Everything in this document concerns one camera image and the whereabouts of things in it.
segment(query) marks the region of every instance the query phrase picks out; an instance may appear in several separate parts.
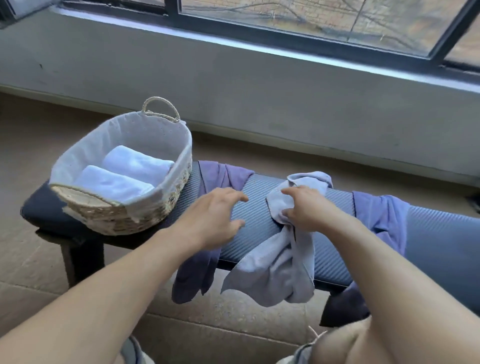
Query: left hand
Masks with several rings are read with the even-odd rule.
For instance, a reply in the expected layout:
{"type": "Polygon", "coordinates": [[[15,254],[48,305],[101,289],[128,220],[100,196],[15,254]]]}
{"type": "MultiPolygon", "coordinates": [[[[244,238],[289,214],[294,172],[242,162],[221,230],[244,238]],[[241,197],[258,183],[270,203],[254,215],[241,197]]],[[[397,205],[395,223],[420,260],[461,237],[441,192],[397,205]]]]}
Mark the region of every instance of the left hand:
{"type": "Polygon", "coordinates": [[[199,244],[200,250],[219,248],[245,225],[244,220],[230,221],[232,208],[239,201],[247,202],[247,195],[230,187],[216,188],[191,204],[171,228],[199,244]]]}

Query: hand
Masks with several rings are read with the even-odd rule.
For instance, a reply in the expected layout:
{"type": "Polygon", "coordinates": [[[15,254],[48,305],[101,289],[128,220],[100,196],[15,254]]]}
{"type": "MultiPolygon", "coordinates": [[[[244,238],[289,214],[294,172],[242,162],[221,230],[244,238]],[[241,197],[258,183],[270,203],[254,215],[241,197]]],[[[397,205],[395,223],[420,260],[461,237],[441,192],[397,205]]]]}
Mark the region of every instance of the hand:
{"type": "Polygon", "coordinates": [[[351,217],[308,186],[287,187],[282,193],[292,196],[295,203],[293,208],[283,210],[283,215],[304,231],[327,234],[342,228],[351,217]]]}
{"type": "Polygon", "coordinates": [[[171,228],[198,244],[199,250],[219,248],[245,225],[244,220],[230,221],[232,208],[239,201],[247,202],[248,197],[230,187],[216,188],[191,204],[171,228]]]}

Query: black padded bench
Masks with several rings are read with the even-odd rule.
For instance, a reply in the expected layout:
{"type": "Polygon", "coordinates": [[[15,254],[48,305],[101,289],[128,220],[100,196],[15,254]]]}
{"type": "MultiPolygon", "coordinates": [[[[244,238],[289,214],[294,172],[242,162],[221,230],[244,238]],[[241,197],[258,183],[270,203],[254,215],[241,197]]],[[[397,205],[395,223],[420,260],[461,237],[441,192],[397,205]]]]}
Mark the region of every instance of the black padded bench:
{"type": "MultiPolygon", "coordinates": [[[[270,217],[265,196],[281,179],[255,174],[243,191],[250,198],[233,209],[233,218],[246,220],[235,239],[222,249],[218,268],[232,269],[252,248],[280,231],[270,217]]],[[[62,246],[65,269],[72,286],[104,266],[103,245],[134,249],[157,230],[170,226],[196,199],[200,185],[198,163],[170,215],[160,224],[128,236],[105,236],[62,211],[60,201],[43,184],[22,207],[22,216],[39,227],[43,239],[62,246]]],[[[354,215],[352,193],[329,190],[327,198],[354,215]]],[[[406,258],[480,315],[480,219],[411,206],[408,212],[406,258]]],[[[315,286],[338,293],[351,283],[340,255],[323,235],[315,240],[315,286]]]]}

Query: wicker basket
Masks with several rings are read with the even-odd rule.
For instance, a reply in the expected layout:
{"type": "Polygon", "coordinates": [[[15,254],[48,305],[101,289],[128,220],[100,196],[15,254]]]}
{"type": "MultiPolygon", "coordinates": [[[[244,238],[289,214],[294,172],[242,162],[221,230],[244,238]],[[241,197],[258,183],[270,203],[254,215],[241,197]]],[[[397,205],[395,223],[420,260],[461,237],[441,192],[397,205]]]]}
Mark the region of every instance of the wicker basket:
{"type": "Polygon", "coordinates": [[[161,97],[147,99],[142,111],[119,115],[69,148],[55,163],[50,188],[67,203],[63,211],[104,235],[129,235],[161,222],[172,211],[192,170],[192,135],[176,108],[161,97]],[[148,103],[161,100],[175,118],[148,111],[148,103]],[[87,165],[99,165],[119,145],[155,158],[175,161],[165,180],[150,192],[124,204],[74,186],[87,165]]]}

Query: beige floor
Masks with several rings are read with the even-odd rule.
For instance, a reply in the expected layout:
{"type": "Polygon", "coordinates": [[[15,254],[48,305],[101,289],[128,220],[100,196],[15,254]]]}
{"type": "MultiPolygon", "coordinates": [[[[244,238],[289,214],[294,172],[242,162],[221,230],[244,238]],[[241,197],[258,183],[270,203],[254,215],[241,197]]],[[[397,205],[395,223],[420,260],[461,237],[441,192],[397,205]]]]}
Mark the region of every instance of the beige floor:
{"type": "MultiPolygon", "coordinates": [[[[0,94],[0,336],[67,290],[60,248],[41,241],[20,218],[22,202],[49,176],[56,158],[108,116],[0,94]]],[[[194,134],[194,158],[213,159],[277,177],[329,173],[337,189],[394,194],[416,205],[475,216],[463,196],[473,188],[339,160],[194,134]]],[[[106,247],[112,262],[127,251],[106,247]]],[[[159,290],[135,334],[158,363],[274,363],[312,339],[327,294],[307,304],[265,309],[239,292],[213,288],[185,305],[159,290]]]]}

